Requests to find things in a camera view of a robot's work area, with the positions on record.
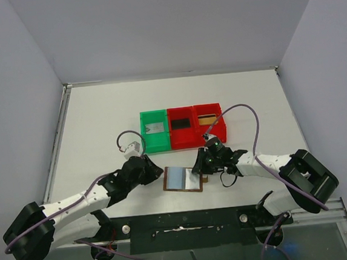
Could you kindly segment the brown leather card holder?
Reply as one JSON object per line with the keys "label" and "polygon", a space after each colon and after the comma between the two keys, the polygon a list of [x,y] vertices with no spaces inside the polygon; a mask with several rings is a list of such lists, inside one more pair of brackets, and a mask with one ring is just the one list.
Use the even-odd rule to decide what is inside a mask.
{"label": "brown leather card holder", "polygon": [[165,167],[163,180],[165,192],[202,192],[208,176],[194,174],[190,167]]}

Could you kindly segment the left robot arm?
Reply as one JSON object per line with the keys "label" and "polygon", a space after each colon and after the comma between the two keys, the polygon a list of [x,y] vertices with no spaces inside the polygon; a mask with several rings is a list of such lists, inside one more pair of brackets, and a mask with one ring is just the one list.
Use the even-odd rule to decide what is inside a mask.
{"label": "left robot arm", "polygon": [[121,202],[138,185],[154,182],[163,172],[147,155],[133,156],[83,192],[51,204],[25,205],[3,235],[5,253],[16,260],[43,260],[54,246],[54,235],[65,226]]}

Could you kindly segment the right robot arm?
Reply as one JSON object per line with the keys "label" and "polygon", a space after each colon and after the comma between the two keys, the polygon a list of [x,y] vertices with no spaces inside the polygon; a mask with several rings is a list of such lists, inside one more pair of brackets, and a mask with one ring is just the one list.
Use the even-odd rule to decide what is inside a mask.
{"label": "right robot arm", "polygon": [[192,172],[201,175],[227,173],[236,177],[276,179],[284,190],[268,191],[259,201],[258,220],[272,224],[284,212],[298,208],[316,214],[327,210],[326,203],[339,180],[309,151],[291,155],[255,155],[248,150],[232,150],[218,137],[211,137],[198,149]]}

